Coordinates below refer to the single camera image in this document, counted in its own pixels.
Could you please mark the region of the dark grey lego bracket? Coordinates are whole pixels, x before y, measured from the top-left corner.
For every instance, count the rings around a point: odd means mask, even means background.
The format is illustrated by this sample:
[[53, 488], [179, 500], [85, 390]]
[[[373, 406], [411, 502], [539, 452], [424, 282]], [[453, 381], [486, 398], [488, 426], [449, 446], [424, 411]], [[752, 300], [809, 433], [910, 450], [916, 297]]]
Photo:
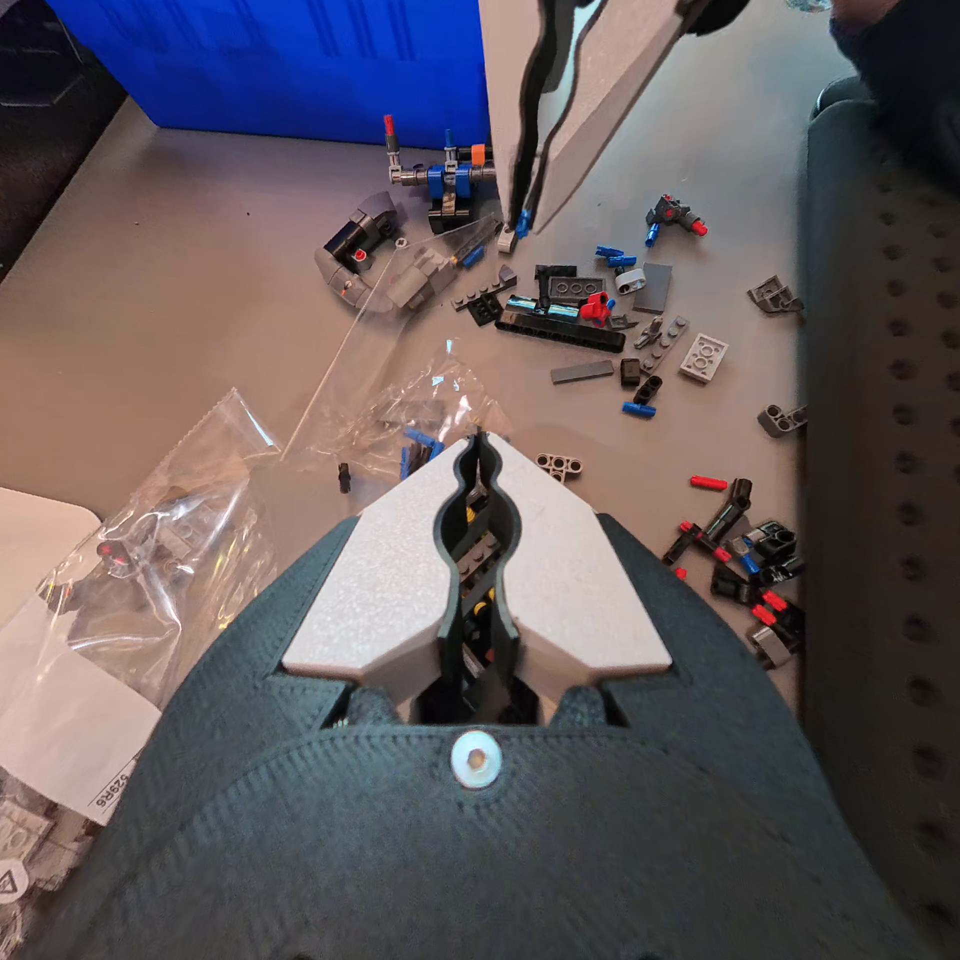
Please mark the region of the dark grey lego bracket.
[[754, 306], [767, 315], [802, 316], [805, 312], [803, 301], [787, 284], [781, 282], [776, 274], [748, 289], [747, 297]]

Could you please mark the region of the light grey square lego plate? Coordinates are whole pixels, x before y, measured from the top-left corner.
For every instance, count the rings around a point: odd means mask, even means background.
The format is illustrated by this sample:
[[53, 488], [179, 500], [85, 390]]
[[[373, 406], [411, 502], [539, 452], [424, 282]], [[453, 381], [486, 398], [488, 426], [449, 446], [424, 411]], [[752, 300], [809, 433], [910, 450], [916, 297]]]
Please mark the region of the light grey square lego plate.
[[700, 332], [691, 342], [678, 373], [701, 384], [711, 383], [728, 350], [728, 343]]

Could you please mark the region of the blue plastic bin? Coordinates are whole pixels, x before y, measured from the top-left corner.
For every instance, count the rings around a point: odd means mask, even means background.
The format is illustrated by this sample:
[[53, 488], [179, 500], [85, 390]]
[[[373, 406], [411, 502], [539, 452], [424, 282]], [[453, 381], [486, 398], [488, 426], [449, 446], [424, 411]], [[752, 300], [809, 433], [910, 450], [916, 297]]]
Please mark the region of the blue plastic bin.
[[484, 142], [474, 1], [52, 1], [161, 127], [403, 146]]

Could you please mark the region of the dark grey narrow lego plate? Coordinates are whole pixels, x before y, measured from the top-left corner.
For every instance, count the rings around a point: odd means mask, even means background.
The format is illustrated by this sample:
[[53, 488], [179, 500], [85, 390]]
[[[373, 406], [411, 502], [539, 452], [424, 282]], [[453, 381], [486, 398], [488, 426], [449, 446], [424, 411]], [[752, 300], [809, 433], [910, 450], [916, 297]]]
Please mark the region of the dark grey narrow lego plate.
[[683, 316], [667, 321], [663, 315], [660, 315], [643, 329], [633, 343], [633, 348], [637, 352], [647, 351], [640, 360], [642, 378], [648, 378], [654, 374], [666, 354], [683, 338], [689, 328], [689, 322]]

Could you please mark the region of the dark grey lego plate strip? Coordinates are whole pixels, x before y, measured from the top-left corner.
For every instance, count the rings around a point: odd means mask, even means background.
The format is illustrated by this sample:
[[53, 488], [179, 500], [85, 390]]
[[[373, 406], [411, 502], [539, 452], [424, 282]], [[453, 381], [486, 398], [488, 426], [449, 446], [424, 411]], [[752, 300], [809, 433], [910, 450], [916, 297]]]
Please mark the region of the dark grey lego plate strip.
[[498, 296], [512, 291], [518, 283], [518, 276], [510, 266], [502, 266], [496, 279], [482, 285], [477, 291], [453, 297], [450, 301], [454, 311], [468, 311], [478, 327], [494, 323], [503, 314], [503, 304]]

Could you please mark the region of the large clear plastic bag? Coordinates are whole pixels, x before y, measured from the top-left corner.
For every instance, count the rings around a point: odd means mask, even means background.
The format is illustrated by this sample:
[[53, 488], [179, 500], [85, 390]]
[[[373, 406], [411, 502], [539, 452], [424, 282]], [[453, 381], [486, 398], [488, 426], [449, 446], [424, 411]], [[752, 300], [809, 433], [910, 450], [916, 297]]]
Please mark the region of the large clear plastic bag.
[[[413, 250], [429, 245], [444, 256], [450, 257], [458, 237], [465, 225], [449, 232], [433, 235], [429, 238], [409, 240], [409, 246], [402, 250], [393, 249], [385, 266], [379, 272], [372, 285], [379, 288], [381, 276], [387, 272], [396, 275], [402, 266], [413, 259]], [[454, 266], [454, 279], [441, 293], [434, 295], [426, 304], [409, 316], [396, 313], [387, 315], [373, 314], [368, 310], [356, 310], [356, 316], [345, 334], [329, 368], [320, 379], [306, 410], [294, 428], [294, 433], [283, 454], [283, 461], [297, 470], [312, 468], [314, 455], [306, 451], [305, 438], [313, 425], [314, 414], [324, 402], [346, 402], [352, 404], [362, 400], [367, 392], [377, 387], [385, 374], [391, 357], [397, 349], [402, 334], [413, 324], [414, 319], [433, 306], [451, 298], [462, 285], [462, 276], [468, 270]]]

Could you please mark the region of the person's right forearm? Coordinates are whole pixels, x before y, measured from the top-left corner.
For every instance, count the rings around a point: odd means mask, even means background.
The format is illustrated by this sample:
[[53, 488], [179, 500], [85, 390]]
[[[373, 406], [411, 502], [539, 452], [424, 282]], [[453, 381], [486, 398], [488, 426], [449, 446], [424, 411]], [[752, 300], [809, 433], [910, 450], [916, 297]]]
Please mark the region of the person's right forearm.
[[830, 30], [900, 150], [958, 178], [959, 3], [833, 2]]

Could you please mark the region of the lego axle assembly blue connectors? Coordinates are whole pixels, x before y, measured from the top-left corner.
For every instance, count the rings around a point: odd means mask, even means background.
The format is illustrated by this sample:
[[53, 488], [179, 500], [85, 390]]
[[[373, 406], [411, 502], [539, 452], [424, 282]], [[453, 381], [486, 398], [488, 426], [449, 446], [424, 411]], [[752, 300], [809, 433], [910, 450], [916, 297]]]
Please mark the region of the lego axle assembly blue connectors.
[[478, 187], [497, 179], [491, 141], [459, 147], [450, 129], [444, 132], [444, 160], [429, 167], [405, 167], [400, 157], [400, 142], [394, 118], [383, 117], [393, 186], [426, 187], [430, 208], [428, 222], [433, 234], [444, 234], [465, 226], [474, 219], [474, 200]]

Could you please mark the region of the grey lego connector assembly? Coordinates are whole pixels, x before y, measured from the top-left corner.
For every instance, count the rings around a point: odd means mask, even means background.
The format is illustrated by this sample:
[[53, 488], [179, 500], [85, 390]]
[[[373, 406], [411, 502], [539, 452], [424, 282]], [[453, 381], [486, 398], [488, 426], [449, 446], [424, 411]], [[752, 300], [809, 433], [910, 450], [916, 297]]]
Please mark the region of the grey lego connector assembly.
[[379, 288], [366, 278], [373, 254], [396, 238], [399, 214], [387, 191], [361, 201], [347, 223], [315, 250], [315, 262], [324, 284], [358, 311], [409, 316], [419, 311], [454, 280], [449, 256], [429, 245], [413, 249], [413, 259], [399, 273], [385, 271]]

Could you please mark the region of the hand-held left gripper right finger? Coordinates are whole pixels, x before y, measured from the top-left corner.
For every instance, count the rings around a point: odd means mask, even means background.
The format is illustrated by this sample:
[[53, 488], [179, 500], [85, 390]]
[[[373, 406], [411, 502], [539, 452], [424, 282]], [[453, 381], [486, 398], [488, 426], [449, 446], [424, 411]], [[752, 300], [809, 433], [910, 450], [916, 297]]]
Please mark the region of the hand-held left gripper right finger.
[[503, 545], [493, 665], [558, 704], [568, 690], [666, 674], [673, 658], [598, 514], [496, 434], [480, 461]]

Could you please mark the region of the long black lego beam assembly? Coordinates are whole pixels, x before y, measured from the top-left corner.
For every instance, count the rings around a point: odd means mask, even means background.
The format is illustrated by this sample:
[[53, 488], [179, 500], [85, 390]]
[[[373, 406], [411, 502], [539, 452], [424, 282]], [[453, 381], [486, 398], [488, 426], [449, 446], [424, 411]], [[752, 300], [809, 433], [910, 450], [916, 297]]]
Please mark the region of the long black lego beam assembly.
[[626, 336], [608, 326], [594, 326], [579, 318], [579, 309], [589, 295], [605, 291], [604, 277], [580, 274], [572, 265], [537, 264], [534, 267], [536, 293], [512, 294], [503, 314], [494, 323], [501, 332], [568, 346], [622, 354]]

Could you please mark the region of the dark grey wide lego tile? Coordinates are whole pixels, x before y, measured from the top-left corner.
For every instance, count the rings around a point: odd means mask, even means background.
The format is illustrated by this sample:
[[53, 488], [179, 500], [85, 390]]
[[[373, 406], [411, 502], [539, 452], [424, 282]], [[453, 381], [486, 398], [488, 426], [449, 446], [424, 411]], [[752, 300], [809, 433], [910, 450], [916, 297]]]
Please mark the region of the dark grey wide lego tile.
[[662, 315], [666, 309], [673, 268], [671, 265], [646, 261], [643, 272], [645, 284], [636, 291], [632, 310]]

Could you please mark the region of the small dark lego assembly red pin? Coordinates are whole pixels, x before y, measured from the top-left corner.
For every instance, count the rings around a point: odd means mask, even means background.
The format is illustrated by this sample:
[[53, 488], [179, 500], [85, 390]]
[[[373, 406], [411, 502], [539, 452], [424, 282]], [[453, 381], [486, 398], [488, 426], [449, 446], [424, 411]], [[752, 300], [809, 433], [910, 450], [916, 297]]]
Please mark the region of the small dark lego assembly red pin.
[[656, 204], [647, 211], [645, 222], [647, 233], [644, 245], [648, 249], [654, 247], [660, 232], [667, 226], [678, 226], [698, 237], [705, 237], [709, 232], [706, 223], [691, 211], [689, 205], [669, 195], [659, 197]]

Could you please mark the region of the wooden and white book stand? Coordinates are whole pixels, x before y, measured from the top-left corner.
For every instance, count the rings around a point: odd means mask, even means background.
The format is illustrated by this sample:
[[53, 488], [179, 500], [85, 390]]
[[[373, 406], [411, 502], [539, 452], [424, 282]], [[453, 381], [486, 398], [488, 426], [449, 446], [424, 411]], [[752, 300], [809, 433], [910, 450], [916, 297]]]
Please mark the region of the wooden and white book stand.
[[84, 507], [1, 488], [1, 625], [101, 520]]

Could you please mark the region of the clear bag with few pieces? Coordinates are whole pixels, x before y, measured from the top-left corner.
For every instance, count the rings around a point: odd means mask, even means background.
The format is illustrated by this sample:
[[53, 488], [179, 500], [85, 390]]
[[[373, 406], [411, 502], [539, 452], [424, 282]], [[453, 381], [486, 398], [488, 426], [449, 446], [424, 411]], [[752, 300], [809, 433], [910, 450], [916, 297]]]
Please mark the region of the clear bag with few pieces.
[[281, 452], [230, 390], [42, 583], [47, 635], [165, 708], [278, 572], [254, 480]]

